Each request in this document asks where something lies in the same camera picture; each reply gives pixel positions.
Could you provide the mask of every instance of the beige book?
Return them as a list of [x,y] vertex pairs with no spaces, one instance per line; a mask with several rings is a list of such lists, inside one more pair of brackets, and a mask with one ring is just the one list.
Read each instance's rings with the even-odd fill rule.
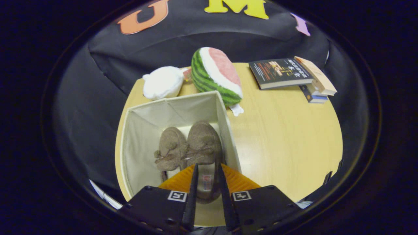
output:
[[311,61],[301,57],[294,57],[311,75],[313,76],[312,84],[315,85],[319,92],[324,95],[334,95],[337,90],[325,74]]

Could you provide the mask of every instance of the pink watermelon flesh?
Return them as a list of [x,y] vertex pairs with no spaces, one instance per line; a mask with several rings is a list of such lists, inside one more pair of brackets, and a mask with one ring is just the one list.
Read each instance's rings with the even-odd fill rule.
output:
[[215,64],[221,74],[231,82],[241,87],[240,77],[238,77],[235,67],[232,65],[232,62],[228,59],[225,53],[215,48],[209,48],[209,55],[215,61]]

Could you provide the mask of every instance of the watermelon plush toy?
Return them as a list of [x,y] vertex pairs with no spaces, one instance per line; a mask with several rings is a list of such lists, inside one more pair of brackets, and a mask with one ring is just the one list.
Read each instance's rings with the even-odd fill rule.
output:
[[238,104],[243,98],[241,80],[221,50],[211,47],[198,49],[191,60],[191,77],[198,91],[219,91],[225,106],[230,107],[235,116],[244,112]]

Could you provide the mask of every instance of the purple letter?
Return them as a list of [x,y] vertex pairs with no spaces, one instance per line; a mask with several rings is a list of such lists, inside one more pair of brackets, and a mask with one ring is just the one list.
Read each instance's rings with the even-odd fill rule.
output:
[[308,32],[308,28],[306,27],[306,21],[293,13],[290,14],[293,15],[293,17],[296,19],[296,22],[298,23],[296,29],[307,36],[311,36],[311,34]]

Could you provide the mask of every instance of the white plush toy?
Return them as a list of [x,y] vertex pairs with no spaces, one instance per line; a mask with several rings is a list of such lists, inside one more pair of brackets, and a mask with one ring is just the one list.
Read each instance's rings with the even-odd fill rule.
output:
[[184,81],[183,72],[186,70],[166,66],[145,74],[144,96],[151,100],[176,97]]

